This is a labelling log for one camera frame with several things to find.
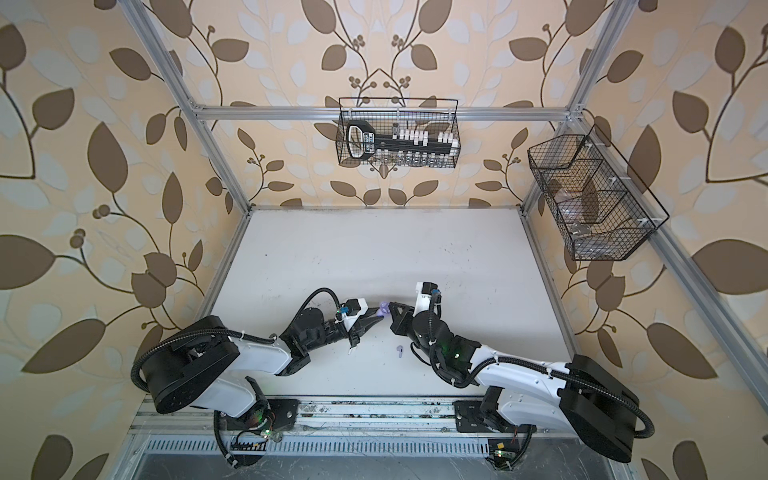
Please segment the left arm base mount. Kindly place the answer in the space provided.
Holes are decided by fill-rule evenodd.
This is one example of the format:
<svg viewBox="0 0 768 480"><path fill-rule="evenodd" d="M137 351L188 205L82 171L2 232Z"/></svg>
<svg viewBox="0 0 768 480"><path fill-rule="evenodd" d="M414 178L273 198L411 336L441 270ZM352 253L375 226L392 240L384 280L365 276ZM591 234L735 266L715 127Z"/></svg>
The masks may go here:
<svg viewBox="0 0 768 480"><path fill-rule="evenodd" d="M223 431L290 430L298 418L300 401L295 398L270 398L259 402L241 417L214 413L214 426Z"/></svg>

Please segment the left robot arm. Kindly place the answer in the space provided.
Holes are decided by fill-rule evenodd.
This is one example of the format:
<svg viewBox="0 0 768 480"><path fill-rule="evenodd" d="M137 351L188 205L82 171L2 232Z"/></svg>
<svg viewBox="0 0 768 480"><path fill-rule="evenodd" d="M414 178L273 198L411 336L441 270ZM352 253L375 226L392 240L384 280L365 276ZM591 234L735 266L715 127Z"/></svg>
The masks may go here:
<svg viewBox="0 0 768 480"><path fill-rule="evenodd" d="M387 302L342 302L321 287L281 334L268 338L228 329L218 316L208 315L139 354L131 381L151 396L160 414L194 407L243 417L266 407L254 372L287 377L308 365L315 350L342 340L354 349L389 314Z"/></svg>

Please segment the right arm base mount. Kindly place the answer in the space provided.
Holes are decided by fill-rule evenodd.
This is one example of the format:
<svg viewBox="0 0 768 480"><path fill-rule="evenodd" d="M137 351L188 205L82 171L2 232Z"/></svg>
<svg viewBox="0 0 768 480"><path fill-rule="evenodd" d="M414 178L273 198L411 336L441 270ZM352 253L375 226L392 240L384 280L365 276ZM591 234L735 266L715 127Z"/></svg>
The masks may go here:
<svg viewBox="0 0 768 480"><path fill-rule="evenodd" d="M534 425L516 425L497 411L484 407L480 400L458 400L453 403L456 430L459 433L499 433L504 435L535 433Z"/></svg>

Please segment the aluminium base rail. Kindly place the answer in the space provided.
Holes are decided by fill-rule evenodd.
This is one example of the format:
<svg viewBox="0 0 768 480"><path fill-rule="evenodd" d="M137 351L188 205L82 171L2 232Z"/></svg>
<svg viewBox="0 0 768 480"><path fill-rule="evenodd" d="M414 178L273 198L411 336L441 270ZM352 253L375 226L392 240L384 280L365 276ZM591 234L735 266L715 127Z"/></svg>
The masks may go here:
<svg viewBox="0 0 768 480"><path fill-rule="evenodd" d="M275 396L269 425L294 433L448 431L455 429L457 402L480 402L480 396ZM194 434L213 428L214 413L186 407L159 414L150 400L139 408L129 431Z"/></svg>

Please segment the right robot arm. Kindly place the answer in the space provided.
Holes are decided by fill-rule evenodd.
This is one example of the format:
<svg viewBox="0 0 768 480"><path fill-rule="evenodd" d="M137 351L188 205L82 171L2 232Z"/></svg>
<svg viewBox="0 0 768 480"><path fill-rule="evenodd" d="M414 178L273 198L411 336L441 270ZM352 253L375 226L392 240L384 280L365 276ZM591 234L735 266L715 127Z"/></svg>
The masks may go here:
<svg viewBox="0 0 768 480"><path fill-rule="evenodd" d="M627 463L637 439L654 435L639 398L593 359L547 362L505 354L454 334L438 307L387 307L394 334L408 337L444 383L485 388L479 423L498 432L522 426L574 433L596 453Z"/></svg>

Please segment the black tool with white bits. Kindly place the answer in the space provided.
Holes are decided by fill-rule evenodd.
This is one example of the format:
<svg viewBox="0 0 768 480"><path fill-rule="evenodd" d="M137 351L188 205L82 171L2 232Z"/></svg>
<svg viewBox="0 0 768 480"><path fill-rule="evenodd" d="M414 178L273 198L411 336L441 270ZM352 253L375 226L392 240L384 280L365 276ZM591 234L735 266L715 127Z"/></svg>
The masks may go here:
<svg viewBox="0 0 768 480"><path fill-rule="evenodd" d="M337 140L348 156L357 160L446 160L457 158L461 151L460 140L452 131L432 134L396 122L377 130L366 120L352 120L342 128Z"/></svg>

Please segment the purple round charging case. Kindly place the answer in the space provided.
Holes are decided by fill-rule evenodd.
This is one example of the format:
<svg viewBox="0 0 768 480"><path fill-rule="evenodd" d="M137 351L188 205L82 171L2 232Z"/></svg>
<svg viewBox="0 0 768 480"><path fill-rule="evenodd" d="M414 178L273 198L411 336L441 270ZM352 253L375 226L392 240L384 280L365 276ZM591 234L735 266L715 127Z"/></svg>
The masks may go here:
<svg viewBox="0 0 768 480"><path fill-rule="evenodd" d="M379 304L379 307L378 307L378 309L377 309L377 311L375 313L375 316L376 317L384 318L384 317L387 317L387 316L390 316L390 315L391 315L391 313L390 313L390 303L388 301L382 301Z"/></svg>

